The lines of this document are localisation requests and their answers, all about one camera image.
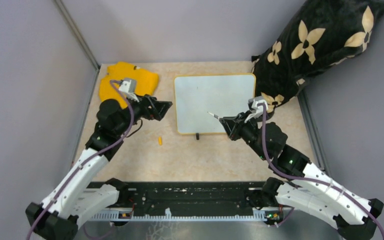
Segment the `white whiteboard marker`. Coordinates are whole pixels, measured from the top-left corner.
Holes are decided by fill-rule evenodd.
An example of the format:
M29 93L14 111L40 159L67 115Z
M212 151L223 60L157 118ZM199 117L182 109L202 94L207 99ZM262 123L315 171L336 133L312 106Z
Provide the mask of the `white whiteboard marker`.
M215 118L215 119L217 119L217 120L219 120L220 119L220 117L218 116L218 115L216 115L216 114L214 114L214 113L212 113L212 112L207 112L209 115L211 115L213 118Z

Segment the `yellow framed whiteboard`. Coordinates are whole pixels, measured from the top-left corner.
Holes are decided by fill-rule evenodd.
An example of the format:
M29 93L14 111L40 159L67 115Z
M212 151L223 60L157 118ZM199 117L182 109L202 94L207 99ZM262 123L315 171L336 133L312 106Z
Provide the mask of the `yellow framed whiteboard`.
M248 110L255 95L252 73L180 75L173 80L177 132L181 135L223 134L220 122L208 114L232 117Z

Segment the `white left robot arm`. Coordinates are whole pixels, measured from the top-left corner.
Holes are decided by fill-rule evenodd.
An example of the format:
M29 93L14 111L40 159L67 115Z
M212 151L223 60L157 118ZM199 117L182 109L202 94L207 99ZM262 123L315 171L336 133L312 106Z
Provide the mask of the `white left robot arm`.
M116 99L104 100L96 114L94 132L74 166L41 203L31 202L26 208L30 224L26 239L37 234L45 240L72 240L86 222L106 207L126 206L130 193L121 180L112 178L92 193L86 190L138 120L161 121L172 105L171 101L157 100L148 94L138 101L128 100L126 108L121 108Z

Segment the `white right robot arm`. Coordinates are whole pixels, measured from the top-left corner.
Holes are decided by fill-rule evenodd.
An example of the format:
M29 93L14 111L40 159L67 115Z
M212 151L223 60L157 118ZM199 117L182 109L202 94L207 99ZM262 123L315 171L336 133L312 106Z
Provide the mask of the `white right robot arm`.
M384 203L348 190L327 175L305 154L287 144L288 136L274 122L247 120L247 112L216 117L232 141L243 140L282 180L270 177L262 188L267 206L284 205L322 220L345 240L370 240L376 231L384 239L378 221Z

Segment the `black floral pillow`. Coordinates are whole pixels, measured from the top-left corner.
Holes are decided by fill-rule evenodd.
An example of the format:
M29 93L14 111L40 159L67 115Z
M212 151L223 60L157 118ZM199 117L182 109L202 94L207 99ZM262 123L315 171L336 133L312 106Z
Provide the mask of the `black floral pillow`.
M384 0L307 0L275 42L251 58L255 96L276 108L296 97L314 78L364 53Z

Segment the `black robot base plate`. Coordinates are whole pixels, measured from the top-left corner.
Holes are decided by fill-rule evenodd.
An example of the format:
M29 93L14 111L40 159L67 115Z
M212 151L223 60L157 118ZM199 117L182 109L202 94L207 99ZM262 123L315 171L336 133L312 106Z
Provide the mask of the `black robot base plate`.
M254 210L284 211L264 181L127 182L115 208L132 208L135 217L251 216Z

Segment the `aluminium frame rail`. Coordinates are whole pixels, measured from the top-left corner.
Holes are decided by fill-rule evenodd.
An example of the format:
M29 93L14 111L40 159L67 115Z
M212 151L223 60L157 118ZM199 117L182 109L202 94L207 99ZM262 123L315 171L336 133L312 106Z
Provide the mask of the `aluminium frame rail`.
M86 193L93 193L95 190L100 188L104 182L93 182L86 190ZM175 217L171 215L169 209L166 210L166 214L163 216L150 217L150 216L134 216L133 208L124 207L112 207L111 205L101 210L90 221L111 221L116 223L127 223L127 222L145 222L145 221L197 221L197 222L211 222L211 221L263 221L270 225L274 225L284 221L286 215L286 205L284 210L275 210L273 208L264 208L262 210L254 210L251 216L225 216L225 217Z

